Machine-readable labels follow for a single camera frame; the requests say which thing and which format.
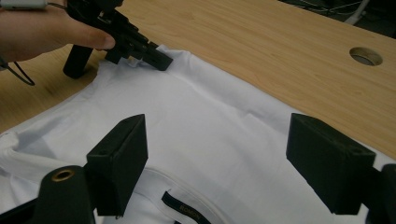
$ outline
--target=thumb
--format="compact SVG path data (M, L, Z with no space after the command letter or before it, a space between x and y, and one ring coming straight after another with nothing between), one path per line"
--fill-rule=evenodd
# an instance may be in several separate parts
M64 30L66 44L75 44L90 49L112 49L116 41L108 33L80 21L71 20Z

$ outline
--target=white fabric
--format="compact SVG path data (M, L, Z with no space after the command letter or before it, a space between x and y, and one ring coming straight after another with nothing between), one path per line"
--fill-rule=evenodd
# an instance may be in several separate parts
M18 147L18 143L19 139L15 133L2 135L0 141L0 167L15 176L40 184L42 178L50 171L71 165L49 158L19 153L14 150Z
M199 211L199 213L212 224L231 224L231 222L227 220L227 217L225 217L220 212L220 210L205 196L195 191L192 187L185 185L176 177L166 174L164 171L158 170L156 168L145 168L136 187L134 188L135 194L139 194L150 200L153 204L155 204L156 209L161 211L167 217L170 217L172 221L176 220L183 224L196 223L190 217L184 216L173 208L167 206L162 200L165 192L170 193L172 197L178 199L179 201L193 206L195 210ZM132 223L144 223L140 220L137 220L138 218L141 218L141 214L139 213L131 214L128 217L127 216L125 216L126 218L122 219L124 221L123 223L131 223L131 218L135 220L132 221Z
M290 113L298 111L187 51L161 50L174 59L167 71L102 62L91 85L3 134L0 146L83 165L120 120L145 114L148 166L192 186L233 223L364 223L364 207L356 217L330 214L286 159ZM394 163L375 152L377 169ZM36 197L38 185L18 167L3 167L0 190L4 212ZM154 207L134 193L127 210L145 219L125 216L122 223L173 223L162 212L147 213Z

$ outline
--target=hand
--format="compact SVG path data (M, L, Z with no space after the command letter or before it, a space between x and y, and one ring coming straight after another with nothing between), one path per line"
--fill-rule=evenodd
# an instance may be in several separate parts
M51 2L65 4L63 0ZM29 60L66 44L112 49L115 40L102 30L75 21L57 7L12 11L0 8L0 57L4 61Z

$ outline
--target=wooden table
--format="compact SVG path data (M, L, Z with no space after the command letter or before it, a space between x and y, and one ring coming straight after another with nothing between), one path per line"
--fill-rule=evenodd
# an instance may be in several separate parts
M275 0L125 0L119 11L143 35L184 49L396 159L396 40ZM377 66L349 55L365 47ZM95 77L62 68L70 46L21 63L36 87L0 76L0 132L59 104Z

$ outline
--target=black cable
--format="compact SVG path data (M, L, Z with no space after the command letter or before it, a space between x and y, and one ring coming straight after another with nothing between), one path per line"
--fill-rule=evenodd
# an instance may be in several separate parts
M58 8L61 8L61 9L63 9L63 10L67 10L67 7L62 6L62 5L60 5L60 4L48 3L48 5L49 5L49 6L52 6L52 7L58 7Z
M357 4L360 4L361 1L355 2L353 4L346 4L346 5L342 5L340 7L324 7L324 6L320 6L320 5L316 5L316 4L312 4L310 2L307 2L305 0L298 0L299 3L295 3L293 1L290 0L281 0L282 2L286 3L286 4L290 4L292 6L296 6L296 7L300 7L302 9L305 10L309 10L327 17L330 17L332 15L345 15L345 14L353 14L356 9L354 11L347 11L347 12L341 12L340 9L344 9L347 7L351 7Z
M35 83L33 82L33 80L31 78L29 78L26 73L22 70L22 68L20 67L19 64L14 63L17 68L21 71L22 75L24 76L24 78L19 75L14 69L12 69L10 66L8 66L8 64L4 65L4 68L8 69L8 71L10 71L12 74L14 74L15 77L17 77L20 81L24 82L25 84L29 85L29 86L34 86Z

